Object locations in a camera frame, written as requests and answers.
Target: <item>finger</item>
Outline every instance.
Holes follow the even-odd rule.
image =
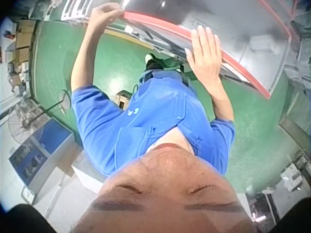
[[[210,56],[206,31],[204,30],[204,28],[201,25],[198,27],[198,33],[199,33],[199,37],[200,37],[200,43],[201,43],[203,55],[204,56]]]
[[[122,16],[124,14],[124,10],[122,9],[117,9],[117,10],[113,10],[110,12],[107,12],[104,14],[104,17],[108,18],[109,20],[115,20],[116,18]]]
[[[194,68],[194,57],[193,57],[193,54],[187,48],[185,48],[185,52],[186,52],[186,55],[187,55],[187,61],[189,62],[189,65],[190,65],[191,69],[193,70],[193,68]]]
[[[218,35],[215,35],[215,46],[216,46],[216,54],[221,59],[222,57],[222,47],[220,46],[220,40]]]
[[[114,2],[105,3],[103,5],[97,6],[97,8],[104,12],[121,9],[120,4]]]
[[[192,38],[194,60],[199,61],[200,59],[203,59],[203,53],[202,53],[202,47],[200,43],[199,34],[196,30],[192,30],[191,38]]]
[[[216,46],[215,46],[215,37],[210,28],[206,28],[207,40],[209,44],[210,55],[216,57]]]

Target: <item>shirt pocket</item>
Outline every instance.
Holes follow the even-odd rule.
[[[149,130],[143,127],[120,128],[115,146],[116,170],[140,156]]]

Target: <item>shoe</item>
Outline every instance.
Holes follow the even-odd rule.
[[[155,59],[155,56],[152,53],[148,53],[145,56],[145,63],[147,64],[150,60],[153,60],[153,59]]]

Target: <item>factory floor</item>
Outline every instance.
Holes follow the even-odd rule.
[[[70,91],[71,70],[84,32],[82,26],[43,23],[38,37],[33,89],[36,100],[44,108],[58,101],[62,89]],[[121,90],[132,92],[144,70],[144,56],[150,52],[158,55],[133,42],[103,35],[97,49],[94,84],[111,98]],[[266,100],[244,86],[226,80],[223,83],[236,119],[236,139],[230,152],[226,177],[237,192],[245,192],[251,185],[252,189],[260,190],[280,179],[280,171],[289,163],[287,153],[295,147],[278,127],[279,120],[290,105],[294,89],[282,75],[272,97]],[[198,81],[194,81],[194,86],[208,118],[212,120],[210,97]],[[51,115],[73,129],[79,142],[72,109],[65,115],[54,110]]]

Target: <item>eyebrow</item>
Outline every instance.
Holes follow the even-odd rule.
[[[216,203],[197,203],[193,205],[186,205],[186,210],[212,210],[223,212],[242,212],[243,208],[237,202],[231,202],[228,204],[216,204]]]
[[[238,213],[242,212],[243,208],[237,202],[227,204],[217,203],[196,203],[185,205],[185,210],[212,210],[222,212]],[[97,201],[91,204],[91,209],[100,211],[144,211],[145,207],[140,204],[135,204],[126,200],[118,201]]]
[[[143,205],[129,201],[97,201],[91,204],[91,209],[100,211],[143,211]]]

